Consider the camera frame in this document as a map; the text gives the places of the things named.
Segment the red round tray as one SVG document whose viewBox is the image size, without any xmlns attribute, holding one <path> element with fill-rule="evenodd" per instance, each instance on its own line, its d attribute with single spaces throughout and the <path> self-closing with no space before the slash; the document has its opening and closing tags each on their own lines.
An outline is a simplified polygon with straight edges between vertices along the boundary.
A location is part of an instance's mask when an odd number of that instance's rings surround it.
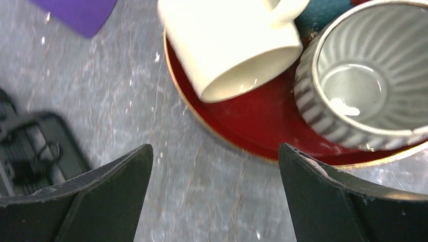
<svg viewBox="0 0 428 242">
<path fill-rule="evenodd" d="M 307 35 L 297 29 L 303 50 L 283 73 L 252 91 L 214 103 L 198 98 L 165 29 L 164 48 L 173 82 L 191 111 L 210 131 L 257 156 L 276 160 L 280 144 L 287 143 L 329 165 L 363 167 L 404 159 L 427 148 L 427 139 L 395 150 L 347 148 L 326 140 L 307 125 L 295 102 L 295 74 L 303 52 L 326 26 Z"/>
</svg>

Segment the black poker chip case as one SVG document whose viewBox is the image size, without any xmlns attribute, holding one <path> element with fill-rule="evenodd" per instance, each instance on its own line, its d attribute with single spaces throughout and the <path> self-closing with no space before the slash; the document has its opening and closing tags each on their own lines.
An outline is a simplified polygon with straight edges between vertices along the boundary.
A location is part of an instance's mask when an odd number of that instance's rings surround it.
<svg viewBox="0 0 428 242">
<path fill-rule="evenodd" d="M 57 113 L 17 113 L 1 90 L 1 197 L 26 196 L 90 171 L 68 123 Z"/>
</svg>

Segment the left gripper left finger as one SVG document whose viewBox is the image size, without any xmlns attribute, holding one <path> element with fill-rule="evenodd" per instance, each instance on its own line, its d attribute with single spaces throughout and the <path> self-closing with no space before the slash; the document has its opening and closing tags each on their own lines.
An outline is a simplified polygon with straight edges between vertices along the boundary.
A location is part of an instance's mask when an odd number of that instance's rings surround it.
<svg viewBox="0 0 428 242">
<path fill-rule="evenodd" d="M 1 241 L 133 241 L 153 166 L 144 144 L 29 196 L 1 199 Z"/>
</svg>

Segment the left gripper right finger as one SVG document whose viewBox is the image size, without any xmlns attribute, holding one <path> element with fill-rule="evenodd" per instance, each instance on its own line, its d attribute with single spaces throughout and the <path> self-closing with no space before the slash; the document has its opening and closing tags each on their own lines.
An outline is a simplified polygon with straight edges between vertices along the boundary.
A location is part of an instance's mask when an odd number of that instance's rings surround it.
<svg viewBox="0 0 428 242">
<path fill-rule="evenodd" d="M 427 241 L 427 195 L 378 185 L 279 147 L 298 241 Z"/>
</svg>

